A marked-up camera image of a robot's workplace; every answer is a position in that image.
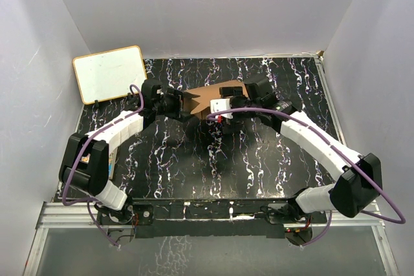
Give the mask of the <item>brown cardboard box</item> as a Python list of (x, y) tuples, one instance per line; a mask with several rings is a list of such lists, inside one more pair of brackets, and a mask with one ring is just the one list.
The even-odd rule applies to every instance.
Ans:
[(221, 99), (220, 88), (222, 87), (241, 87), (243, 89), (243, 95), (248, 96), (243, 82), (230, 80), (185, 90), (182, 110), (190, 113), (192, 116), (196, 116), (200, 120), (207, 120), (207, 115), (211, 113), (210, 102)]

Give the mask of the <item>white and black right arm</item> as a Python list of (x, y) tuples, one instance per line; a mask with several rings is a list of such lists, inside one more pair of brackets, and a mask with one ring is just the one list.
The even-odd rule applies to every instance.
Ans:
[(379, 196), (380, 160), (371, 153), (363, 156), (327, 134), (291, 101), (279, 99), (267, 78), (257, 76), (243, 86), (220, 87), (219, 94), (210, 102), (216, 120), (232, 123), (259, 118), (304, 149), (334, 180), (328, 186), (298, 191), (287, 207), (292, 220), (303, 222), (313, 212), (330, 210), (353, 218)]

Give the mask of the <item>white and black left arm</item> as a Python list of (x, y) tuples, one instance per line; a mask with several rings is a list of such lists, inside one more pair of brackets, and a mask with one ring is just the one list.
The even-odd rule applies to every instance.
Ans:
[(151, 125), (158, 115), (185, 122), (192, 115), (192, 94), (173, 88), (162, 89), (157, 80), (146, 79), (142, 86), (130, 85), (131, 105), (116, 118), (88, 134), (74, 133), (69, 137), (59, 171), (64, 189), (61, 201), (70, 206), (70, 188), (96, 202), (106, 215), (125, 224), (133, 218), (132, 199), (109, 179), (109, 157), (132, 136)]

